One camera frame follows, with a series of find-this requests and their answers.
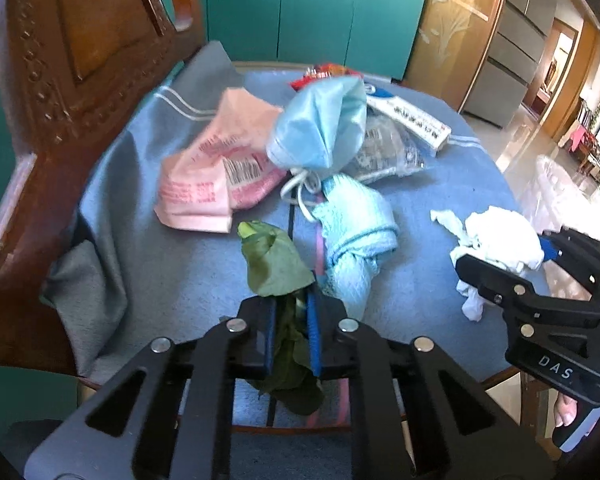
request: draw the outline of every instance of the blue towel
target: blue towel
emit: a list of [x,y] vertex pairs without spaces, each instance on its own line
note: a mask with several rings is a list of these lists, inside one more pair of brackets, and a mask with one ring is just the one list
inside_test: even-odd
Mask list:
[[342,300],[349,317],[362,319],[371,279],[398,246],[398,226],[382,195],[350,176],[336,174],[322,189],[327,201],[313,214],[327,249],[325,292]]

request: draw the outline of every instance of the white tissue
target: white tissue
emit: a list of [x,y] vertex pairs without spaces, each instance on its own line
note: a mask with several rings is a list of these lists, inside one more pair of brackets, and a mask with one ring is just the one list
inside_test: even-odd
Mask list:
[[[451,210],[431,211],[431,220],[439,222],[458,238],[458,247],[449,253],[454,266],[465,254],[522,275],[526,268],[537,269],[542,264],[544,252],[538,234],[519,213],[490,206],[484,213],[471,213],[462,222]],[[462,312],[471,321],[480,321],[484,303],[478,290],[459,280],[456,290],[467,300]]]

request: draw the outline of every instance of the red cloth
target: red cloth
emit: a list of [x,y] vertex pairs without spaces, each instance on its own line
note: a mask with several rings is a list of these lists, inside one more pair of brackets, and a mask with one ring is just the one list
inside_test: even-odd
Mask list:
[[582,124],[578,126],[574,132],[571,134],[571,151],[575,152],[578,149],[578,145],[582,141],[582,137],[586,133],[586,129]]

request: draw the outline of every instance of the blue tablecloth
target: blue tablecloth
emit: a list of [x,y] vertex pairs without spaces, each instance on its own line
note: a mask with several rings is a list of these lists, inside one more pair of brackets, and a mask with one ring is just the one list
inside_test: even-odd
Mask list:
[[[219,43],[206,46],[168,84],[195,108],[217,106],[228,86],[241,86],[284,106],[295,95],[288,82],[299,72],[239,75]],[[372,82],[388,88],[380,80]],[[476,380],[508,365],[506,330],[497,308],[480,323],[461,312],[464,298],[449,251],[455,238],[429,219],[430,209],[452,209],[461,219],[490,205],[518,209],[504,178],[466,122],[442,101],[408,89],[391,91],[451,126],[452,144],[436,157],[426,155],[427,171],[374,185],[394,208],[399,248],[372,283],[366,323],[387,338],[408,342],[428,335]],[[236,313],[251,296],[246,264],[235,233],[238,222],[261,219],[287,229],[290,207],[279,189],[248,211],[234,215],[228,235],[177,231],[160,224],[155,203],[160,162],[188,146],[208,121],[191,118],[164,99],[152,97],[103,155],[81,201],[74,244],[56,264],[45,297],[58,309],[77,359],[78,372],[102,383],[156,336],[176,342],[202,336],[221,316]],[[310,267],[316,233],[294,215],[293,238]],[[548,293],[542,274],[533,279]],[[307,421],[281,406],[276,426],[333,424],[342,421],[344,387],[325,384],[327,400],[319,416]],[[258,398],[238,381],[234,424],[263,426],[269,399]]]

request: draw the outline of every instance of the plastic wrap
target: plastic wrap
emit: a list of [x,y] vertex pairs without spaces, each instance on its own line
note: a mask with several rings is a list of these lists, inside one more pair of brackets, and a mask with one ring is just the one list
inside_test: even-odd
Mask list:
[[343,173],[362,184],[387,176],[408,176],[425,167],[407,129],[385,115],[368,111],[365,140]]
[[[600,208],[591,204],[565,169],[547,156],[536,159],[535,178],[526,187],[520,203],[523,215],[538,233],[568,226],[600,240]],[[546,262],[544,271],[552,296],[573,300],[591,297],[554,262]]]

